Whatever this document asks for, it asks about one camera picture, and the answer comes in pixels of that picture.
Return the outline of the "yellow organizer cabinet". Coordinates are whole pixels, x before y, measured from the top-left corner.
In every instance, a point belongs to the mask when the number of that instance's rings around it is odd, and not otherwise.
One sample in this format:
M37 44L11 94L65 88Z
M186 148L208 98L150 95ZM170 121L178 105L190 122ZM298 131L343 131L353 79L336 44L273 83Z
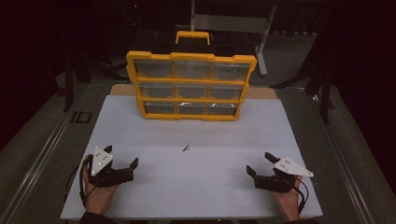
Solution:
M126 55L145 119L239 118L257 59L241 33L139 31Z

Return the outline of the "grid of clear drawers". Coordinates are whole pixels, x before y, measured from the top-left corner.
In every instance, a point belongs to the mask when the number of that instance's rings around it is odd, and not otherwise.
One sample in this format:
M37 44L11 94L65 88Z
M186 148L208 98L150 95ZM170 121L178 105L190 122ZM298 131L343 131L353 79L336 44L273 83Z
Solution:
M152 118L235 118L250 73L250 63L136 60L137 102L142 113ZM173 96L143 97L140 90L143 83L171 83Z

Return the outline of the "aluminium floor rail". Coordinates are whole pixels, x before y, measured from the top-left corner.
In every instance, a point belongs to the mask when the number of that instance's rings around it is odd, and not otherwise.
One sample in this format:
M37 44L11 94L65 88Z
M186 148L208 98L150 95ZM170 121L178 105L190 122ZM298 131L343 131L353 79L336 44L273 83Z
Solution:
M355 178L353 177L353 174L348 167L347 161L344 158L340 145L335 138L332 127L324 121L324 118L320 114L319 98L316 95L308 95L307 99L312 107L312 110L315 113L316 118L319 121L319 124L321 125L321 129L325 133L326 138L330 143L330 153L332 154L338 173L340 174L344 182L348 197L355 208L360 223L375 224L373 214L367 206L366 201L363 199L361 189L355 181Z
M0 152L0 224L11 224L20 212L88 88L73 89L66 111L63 97L51 97Z

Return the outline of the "person's right hand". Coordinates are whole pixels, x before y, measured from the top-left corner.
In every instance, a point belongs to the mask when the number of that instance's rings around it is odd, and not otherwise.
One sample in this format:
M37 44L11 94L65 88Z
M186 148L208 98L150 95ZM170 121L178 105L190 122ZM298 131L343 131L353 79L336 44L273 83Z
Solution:
M299 213L299 193L295 189L288 192L271 191L271 196L275 200L281 216L286 222L300 219Z

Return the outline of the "grey metal stand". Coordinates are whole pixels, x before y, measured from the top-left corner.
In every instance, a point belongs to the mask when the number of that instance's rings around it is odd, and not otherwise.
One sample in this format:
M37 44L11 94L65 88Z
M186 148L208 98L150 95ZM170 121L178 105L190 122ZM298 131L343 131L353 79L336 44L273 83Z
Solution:
M261 34L262 39L255 47L255 55L258 62L259 72L262 77L268 75L263 50L270 33L270 28L276 14L276 5L271 4L264 18L237 17L199 14L196 12L197 0L191 0L190 30L213 30L227 32L243 32Z

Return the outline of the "person's left hand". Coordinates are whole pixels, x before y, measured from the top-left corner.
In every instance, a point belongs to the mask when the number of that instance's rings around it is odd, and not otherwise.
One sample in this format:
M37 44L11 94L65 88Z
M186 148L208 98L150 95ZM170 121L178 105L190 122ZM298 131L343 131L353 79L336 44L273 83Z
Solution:
M87 212L104 215L111 205L112 199L119 185L97 188L89 182L88 170L84 169L83 181L85 185L85 208Z

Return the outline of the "clear plastic storage drawer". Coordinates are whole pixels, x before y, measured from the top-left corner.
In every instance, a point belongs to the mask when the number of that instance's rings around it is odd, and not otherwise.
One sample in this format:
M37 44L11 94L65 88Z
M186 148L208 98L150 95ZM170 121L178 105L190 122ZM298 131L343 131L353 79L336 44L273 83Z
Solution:
M143 83L140 90L143 97L169 98L173 96L171 83Z

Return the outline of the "black stand leg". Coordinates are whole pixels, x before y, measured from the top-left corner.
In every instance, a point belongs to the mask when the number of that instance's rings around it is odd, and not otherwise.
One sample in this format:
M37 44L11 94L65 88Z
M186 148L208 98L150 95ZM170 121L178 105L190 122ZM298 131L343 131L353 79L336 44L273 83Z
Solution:
M64 67L64 112L67 112L71 105L73 104L74 94L73 94L73 66L72 66L72 53L69 49L65 54L65 67Z
M321 92L321 103L320 103L320 115L323 121L328 124L328 108L329 108L329 96L331 88L332 72L325 68L322 76L322 92Z

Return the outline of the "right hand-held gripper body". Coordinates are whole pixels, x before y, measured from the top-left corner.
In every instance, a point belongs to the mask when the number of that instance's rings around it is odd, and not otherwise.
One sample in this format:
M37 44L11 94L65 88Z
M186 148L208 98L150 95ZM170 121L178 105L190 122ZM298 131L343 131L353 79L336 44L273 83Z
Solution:
M256 189L274 192L288 192L295 187L296 176L313 177L314 173L289 157L281 158L273 163L274 174L271 176L258 175L253 178Z

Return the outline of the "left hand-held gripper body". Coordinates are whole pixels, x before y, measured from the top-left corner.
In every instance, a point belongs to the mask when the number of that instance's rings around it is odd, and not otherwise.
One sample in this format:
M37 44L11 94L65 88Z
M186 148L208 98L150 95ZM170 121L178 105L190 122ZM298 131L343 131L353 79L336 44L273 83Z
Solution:
M134 180L134 171L130 166L123 169L113 169L113 155L106 153L101 148L96 148L89 155L88 176L89 182L98 188L116 186Z

